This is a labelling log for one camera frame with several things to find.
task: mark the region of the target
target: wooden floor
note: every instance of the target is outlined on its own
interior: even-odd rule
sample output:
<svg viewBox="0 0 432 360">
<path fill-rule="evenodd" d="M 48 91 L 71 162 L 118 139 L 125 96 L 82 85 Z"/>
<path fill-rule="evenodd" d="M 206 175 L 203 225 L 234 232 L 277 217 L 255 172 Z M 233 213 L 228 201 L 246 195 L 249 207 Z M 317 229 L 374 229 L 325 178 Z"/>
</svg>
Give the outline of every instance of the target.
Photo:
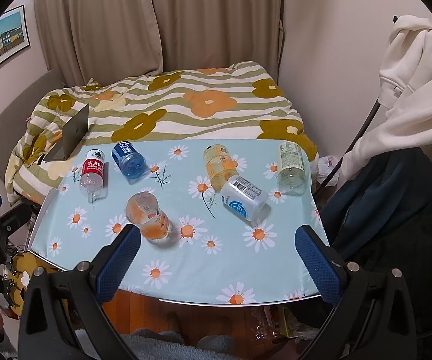
<svg viewBox="0 0 432 360">
<path fill-rule="evenodd" d="M 186 306 L 119 290 L 111 302 L 104 304 L 104 310 L 120 334 L 131 333 L 141 327 L 158 333 L 167 330 L 166 315 L 174 311 L 181 321 L 183 334 L 189 339 L 187 344 L 193 346 L 206 335 L 208 326 L 218 316 L 225 316 L 233 323 L 234 355 L 254 359 L 274 348 L 270 340 L 256 340 L 251 330 L 255 323 L 250 307 Z"/>
</svg>

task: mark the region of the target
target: orange plastic cup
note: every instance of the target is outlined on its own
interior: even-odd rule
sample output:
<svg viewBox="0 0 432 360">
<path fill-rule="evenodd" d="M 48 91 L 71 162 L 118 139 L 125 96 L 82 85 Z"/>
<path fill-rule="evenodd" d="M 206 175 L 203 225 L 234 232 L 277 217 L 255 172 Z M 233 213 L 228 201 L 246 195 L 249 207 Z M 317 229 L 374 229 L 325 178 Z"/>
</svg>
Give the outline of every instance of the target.
<svg viewBox="0 0 432 360">
<path fill-rule="evenodd" d="M 156 197 L 149 192 L 131 196 L 126 203 L 125 216 L 147 240 L 163 239 L 171 231 L 171 221 L 159 208 Z"/>
</svg>

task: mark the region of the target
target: white hoodie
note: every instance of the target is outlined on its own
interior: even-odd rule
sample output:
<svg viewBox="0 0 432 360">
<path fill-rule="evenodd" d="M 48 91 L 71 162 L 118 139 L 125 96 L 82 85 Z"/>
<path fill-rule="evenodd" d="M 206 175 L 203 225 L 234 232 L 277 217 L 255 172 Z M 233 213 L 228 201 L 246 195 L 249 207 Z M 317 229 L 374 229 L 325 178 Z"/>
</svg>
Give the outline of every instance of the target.
<svg viewBox="0 0 432 360">
<path fill-rule="evenodd" d="M 367 132 L 343 157 L 341 172 L 353 179 L 375 155 L 432 144 L 432 24 L 401 16 L 380 69 L 379 103 L 386 121 Z"/>
</svg>

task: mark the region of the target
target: bedding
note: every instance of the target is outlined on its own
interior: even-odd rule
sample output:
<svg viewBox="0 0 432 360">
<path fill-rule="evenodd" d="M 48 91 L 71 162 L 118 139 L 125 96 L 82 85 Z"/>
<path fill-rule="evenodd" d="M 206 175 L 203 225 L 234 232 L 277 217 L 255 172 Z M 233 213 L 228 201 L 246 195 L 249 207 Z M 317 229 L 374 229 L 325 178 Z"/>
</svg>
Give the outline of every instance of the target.
<svg viewBox="0 0 432 360">
<path fill-rule="evenodd" d="M 44 162 L 41 156 L 61 138 L 63 125 L 86 104 L 89 130 L 81 144 L 67 161 Z M 35 107 L 11 153 L 5 173 L 9 202 L 22 195 L 42 204 L 66 174 L 78 172 L 72 162 L 82 146 L 121 140 L 282 139 L 298 143 L 314 161 L 317 148 L 291 105 L 252 61 L 129 77 L 106 87 L 91 79 L 86 86 L 54 90 Z M 268 171 L 275 172 L 276 164 Z"/>
</svg>

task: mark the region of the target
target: gray headboard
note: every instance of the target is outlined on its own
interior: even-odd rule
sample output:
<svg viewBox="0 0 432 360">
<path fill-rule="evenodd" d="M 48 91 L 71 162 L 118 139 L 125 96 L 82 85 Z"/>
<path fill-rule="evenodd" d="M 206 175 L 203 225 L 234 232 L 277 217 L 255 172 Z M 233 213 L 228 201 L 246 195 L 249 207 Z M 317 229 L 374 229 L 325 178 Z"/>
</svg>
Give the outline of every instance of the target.
<svg viewBox="0 0 432 360">
<path fill-rule="evenodd" d="M 64 86 L 61 74 L 50 70 L 29 85 L 0 114 L 0 137 L 4 136 L 4 139 L 0 139 L 0 178 L 2 180 L 4 180 L 11 152 L 26 132 L 26 119 L 47 92 Z"/>
</svg>

